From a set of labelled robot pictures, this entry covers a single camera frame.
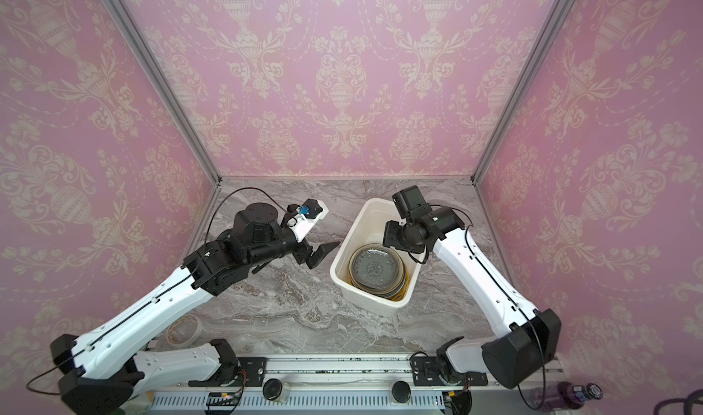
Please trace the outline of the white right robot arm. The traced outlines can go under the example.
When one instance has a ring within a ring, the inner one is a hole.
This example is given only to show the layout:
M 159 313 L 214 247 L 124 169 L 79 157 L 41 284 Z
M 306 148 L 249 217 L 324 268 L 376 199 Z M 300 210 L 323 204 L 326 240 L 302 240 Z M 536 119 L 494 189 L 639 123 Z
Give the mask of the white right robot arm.
M 384 246 L 411 257 L 437 257 L 472 296 L 494 333 L 487 342 L 460 337 L 440 347 L 441 378 L 455 383 L 468 372 L 481 372 L 515 389 L 545 370 L 556 354 L 562 327 L 557 314 L 539 310 L 507 281 L 454 209 L 428 204 L 417 186 L 394 194 L 393 202 L 400 219 L 386 223 Z

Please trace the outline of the white plastic bin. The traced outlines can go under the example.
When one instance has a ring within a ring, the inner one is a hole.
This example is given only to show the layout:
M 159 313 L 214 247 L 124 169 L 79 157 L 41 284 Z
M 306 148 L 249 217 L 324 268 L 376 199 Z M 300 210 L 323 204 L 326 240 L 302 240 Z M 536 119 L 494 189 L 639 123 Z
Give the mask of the white plastic bin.
M 384 226 L 387 221 L 391 220 L 400 220 L 392 202 L 381 198 L 368 200 L 351 225 L 352 227 L 330 268 L 331 279 L 341 289 L 345 300 L 384 317 L 395 315 L 397 311 L 409 304 L 417 284 L 421 265 L 412 261 L 405 252 L 399 253 L 408 275 L 406 276 L 406 291 L 397 301 L 394 301 L 383 299 L 353 286 L 350 277 L 350 261 L 353 253 L 356 250 L 360 250 L 362 246 L 381 245 L 384 237 Z

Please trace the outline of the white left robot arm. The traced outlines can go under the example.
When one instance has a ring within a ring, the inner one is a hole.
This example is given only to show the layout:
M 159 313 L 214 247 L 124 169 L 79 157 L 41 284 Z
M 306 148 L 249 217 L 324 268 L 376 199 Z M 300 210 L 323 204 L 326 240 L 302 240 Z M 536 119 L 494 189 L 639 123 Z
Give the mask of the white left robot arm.
M 243 378 L 234 349 L 224 339 L 199 347 L 149 353 L 146 345 L 190 311 L 260 272 L 277 259 L 316 268 L 338 247 L 313 248 L 307 235 L 329 209 L 316 199 L 284 213 L 254 203 L 234 224 L 188 255 L 166 280 L 115 318 L 81 336 L 51 342 L 60 400 L 75 414 L 111 414 L 136 396 L 179 383 L 220 387 Z

